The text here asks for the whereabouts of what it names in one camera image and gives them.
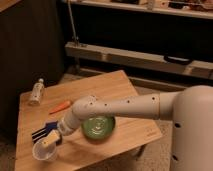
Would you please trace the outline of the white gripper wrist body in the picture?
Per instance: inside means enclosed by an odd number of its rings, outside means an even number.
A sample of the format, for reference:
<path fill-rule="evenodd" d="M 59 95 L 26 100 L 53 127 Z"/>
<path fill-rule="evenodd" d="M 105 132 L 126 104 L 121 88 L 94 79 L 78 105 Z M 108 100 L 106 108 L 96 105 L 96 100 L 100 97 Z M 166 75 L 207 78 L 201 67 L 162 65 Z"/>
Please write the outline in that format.
<path fill-rule="evenodd" d="M 65 114 L 57 123 L 57 129 L 62 136 L 71 135 L 81 125 L 81 120 L 72 112 Z"/>

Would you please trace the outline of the cream flat gripper finger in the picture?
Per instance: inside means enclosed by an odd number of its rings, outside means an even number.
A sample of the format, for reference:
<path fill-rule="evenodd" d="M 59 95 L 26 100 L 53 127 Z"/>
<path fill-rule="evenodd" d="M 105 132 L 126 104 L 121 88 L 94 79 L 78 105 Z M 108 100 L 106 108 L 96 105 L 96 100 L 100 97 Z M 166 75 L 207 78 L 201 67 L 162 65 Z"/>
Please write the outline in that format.
<path fill-rule="evenodd" d="M 52 130 L 43 140 L 42 146 L 49 147 L 51 144 L 56 143 L 60 139 L 60 134 L 57 130 Z"/>

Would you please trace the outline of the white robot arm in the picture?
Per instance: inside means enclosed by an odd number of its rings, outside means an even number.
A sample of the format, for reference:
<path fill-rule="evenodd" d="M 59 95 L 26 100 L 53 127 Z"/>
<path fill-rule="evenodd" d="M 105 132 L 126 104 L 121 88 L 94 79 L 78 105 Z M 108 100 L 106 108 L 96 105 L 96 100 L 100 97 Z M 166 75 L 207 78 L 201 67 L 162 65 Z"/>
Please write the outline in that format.
<path fill-rule="evenodd" d="M 61 136 L 97 116 L 161 119 L 173 122 L 170 171 L 213 171 L 213 87 L 198 85 L 104 101 L 91 95 L 76 100 L 58 122 Z"/>

